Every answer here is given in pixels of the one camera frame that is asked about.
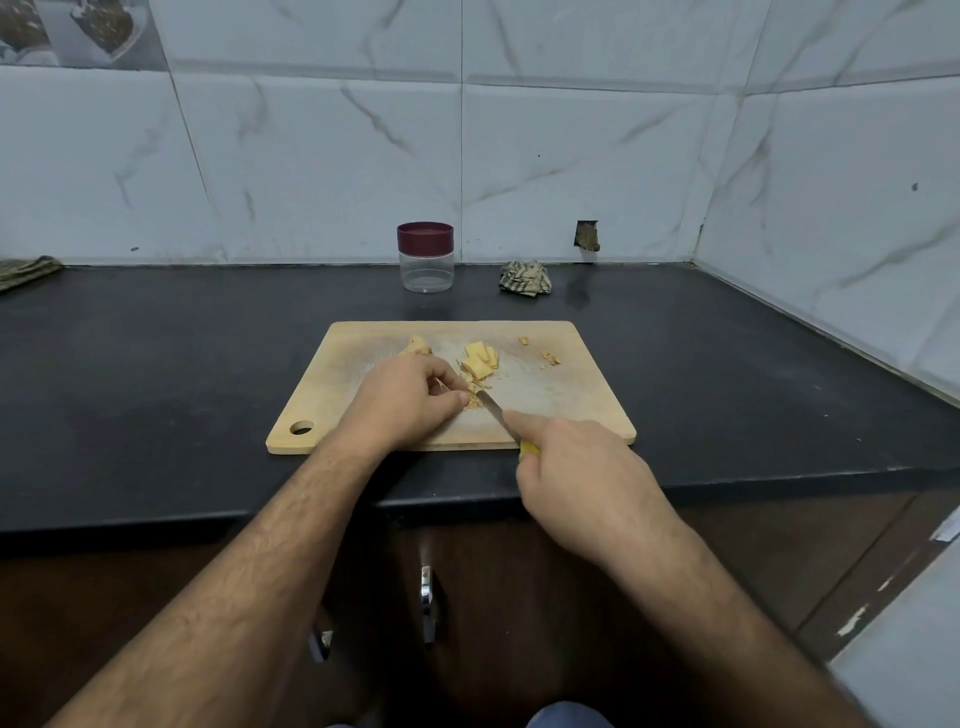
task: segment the person's right hand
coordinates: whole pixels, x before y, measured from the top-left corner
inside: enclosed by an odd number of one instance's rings
[[[503,416],[540,448],[540,456],[521,455],[516,483],[524,507],[558,544],[611,571],[624,556],[673,561],[689,541],[692,532],[650,468],[620,437],[594,421],[512,411]]]

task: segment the wall tile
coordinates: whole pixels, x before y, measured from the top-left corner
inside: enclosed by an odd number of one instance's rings
[[[751,93],[960,73],[956,0],[773,0]]]
[[[460,3],[153,0],[174,69],[406,81],[460,79]]]
[[[674,260],[690,260],[700,239],[700,230],[707,218],[707,208],[713,187],[720,175],[727,142],[736,119],[737,102],[732,96],[715,96],[704,134],[704,142],[693,166],[690,185],[686,193],[684,219],[677,233],[677,243],[671,257]]]
[[[957,295],[933,321],[907,371],[960,400],[960,279],[954,289]]]
[[[711,97],[556,88],[464,88],[464,260],[667,260]]]
[[[957,118],[960,79],[748,97],[697,259],[904,368],[957,290]]]
[[[460,223],[460,87],[180,74],[231,261],[396,262],[396,226]]]
[[[723,75],[743,86],[769,2],[467,0],[465,80],[711,92]]]
[[[0,68],[0,257],[222,260],[170,77]]]

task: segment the person's left hand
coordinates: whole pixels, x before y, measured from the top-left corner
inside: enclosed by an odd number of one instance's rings
[[[368,372],[337,429],[382,456],[419,442],[467,402],[467,383],[449,364],[436,356],[402,353]]]

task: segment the forearm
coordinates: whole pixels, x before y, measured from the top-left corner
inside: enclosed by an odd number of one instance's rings
[[[332,433],[52,724],[263,724],[380,457]]]
[[[678,521],[663,559],[631,559],[611,571],[680,650],[723,713],[745,726],[873,723],[755,606],[703,541]]]

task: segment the crumpled cloth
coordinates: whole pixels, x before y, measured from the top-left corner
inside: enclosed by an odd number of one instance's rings
[[[500,287],[505,291],[531,297],[553,290],[550,277],[546,275],[546,268],[535,260],[530,263],[514,260],[504,265],[500,269]]]
[[[36,260],[0,260],[0,293],[62,268],[63,263],[49,255],[41,255]]]

